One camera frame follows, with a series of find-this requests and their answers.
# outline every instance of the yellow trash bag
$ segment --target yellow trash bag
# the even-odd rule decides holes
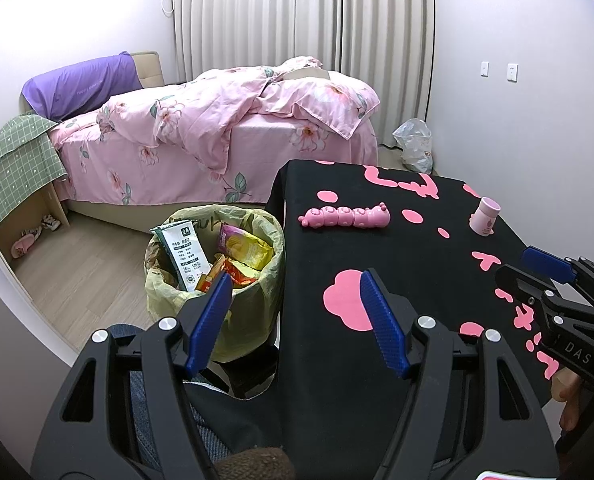
[[[211,359],[220,363],[238,359],[262,345],[270,336],[279,312],[283,287],[283,231],[274,216],[262,209],[232,205],[189,207],[174,213],[164,223],[193,220],[199,243],[208,261],[214,261],[221,223],[226,222],[261,238],[275,250],[259,279],[233,290],[231,309],[221,325]],[[177,276],[170,257],[155,235],[146,248],[146,306],[154,321],[176,316],[190,298],[203,292],[177,290]]]

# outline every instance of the blue rubber pad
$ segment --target blue rubber pad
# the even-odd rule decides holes
[[[224,272],[213,287],[215,291],[190,336],[186,369],[191,377],[208,366],[208,359],[215,347],[221,324],[232,303],[232,278],[228,274]]]
[[[406,357],[406,336],[392,315],[391,307],[379,286],[367,270],[362,273],[359,290],[386,366],[395,370],[399,377],[404,377],[410,368]]]
[[[557,256],[546,253],[535,247],[528,247],[522,253],[522,265],[529,270],[533,270],[548,276],[558,283],[573,283],[577,274],[570,263]]]

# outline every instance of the green checkered cloth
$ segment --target green checkered cloth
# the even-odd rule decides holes
[[[47,133],[56,124],[30,112],[1,128],[0,222],[32,193],[66,174]]]

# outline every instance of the bed sheet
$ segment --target bed sheet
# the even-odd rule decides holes
[[[232,128],[223,175],[202,170],[176,146],[148,148],[116,133],[101,135],[96,123],[50,138],[68,171],[55,184],[59,199],[117,205],[265,203],[277,171],[293,158],[377,164],[377,141],[369,121],[345,140],[308,121],[246,115]]]

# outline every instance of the pink cup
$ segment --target pink cup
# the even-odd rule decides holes
[[[495,220],[500,214],[500,204],[491,198],[484,197],[480,205],[471,217],[470,226],[478,235],[488,236],[492,230]]]

